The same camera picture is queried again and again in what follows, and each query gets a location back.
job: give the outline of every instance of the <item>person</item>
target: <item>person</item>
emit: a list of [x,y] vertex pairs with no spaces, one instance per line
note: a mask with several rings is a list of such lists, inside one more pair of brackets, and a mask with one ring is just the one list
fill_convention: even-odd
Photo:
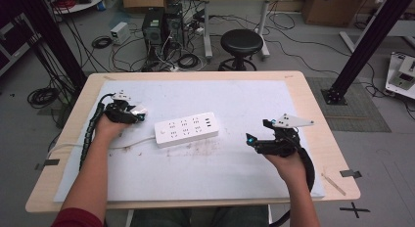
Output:
[[[113,139],[128,126],[123,123],[111,122],[104,114],[101,116],[95,128],[95,137],[91,142],[85,162],[52,227],[104,225],[108,193],[107,149]],[[276,167],[281,178],[287,184],[291,202],[290,225],[294,227],[319,226],[317,214],[305,182],[305,169],[300,156],[295,153],[287,158],[265,157]],[[134,219],[138,218],[140,226],[190,226],[190,221],[183,221],[182,218],[184,216],[190,219],[190,215],[190,210],[187,208],[139,210],[137,214],[134,213],[133,223]],[[244,226],[267,226],[267,216],[266,205],[224,206],[217,209],[212,226],[242,226],[241,223]],[[175,219],[181,219],[182,223],[172,223]]]

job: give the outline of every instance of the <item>power strip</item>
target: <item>power strip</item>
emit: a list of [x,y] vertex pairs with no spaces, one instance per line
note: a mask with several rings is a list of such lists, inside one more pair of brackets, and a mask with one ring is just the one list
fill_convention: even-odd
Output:
[[219,127],[213,113],[201,113],[155,124],[159,148],[214,137]]

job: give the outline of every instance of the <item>black cross mark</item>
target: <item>black cross mark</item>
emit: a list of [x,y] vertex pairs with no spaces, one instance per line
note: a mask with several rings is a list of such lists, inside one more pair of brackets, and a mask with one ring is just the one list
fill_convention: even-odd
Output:
[[356,218],[359,218],[359,213],[357,213],[358,211],[370,212],[370,210],[368,210],[368,209],[356,208],[356,206],[354,205],[354,202],[351,202],[351,206],[353,206],[353,208],[340,207],[340,210],[351,210],[351,211],[354,211],[354,213],[356,214]]

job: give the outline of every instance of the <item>black stool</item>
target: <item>black stool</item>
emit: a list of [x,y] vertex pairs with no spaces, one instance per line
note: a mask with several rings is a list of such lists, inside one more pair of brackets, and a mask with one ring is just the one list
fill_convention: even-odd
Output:
[[[233,29],[222,35],[220,44],[234,58],[221,62],[219,70],[225,70],[226,68],[230,70],[247,70],[244,63],[250,64],[256,70],[256,66],[252,62],[245,60],[245,57],[252,56],[262,48],[263,41],[259,34],[248,29]],[[231,61],[233,62],[232,67],[226,64]]]

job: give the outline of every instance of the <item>computer tower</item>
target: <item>computer tower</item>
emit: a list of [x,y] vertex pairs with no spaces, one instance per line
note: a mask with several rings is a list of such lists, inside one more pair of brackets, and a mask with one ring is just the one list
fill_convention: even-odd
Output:
[[150,61],[165,60],[169,49],[167,27],[164,21],[164,8],[152,7],[144,17],[142,30]]
[[182,4],[170,4],[165,10],[165,20],[168,27],[168,34],[171,36],[170,49],[184,47],[184,25]]

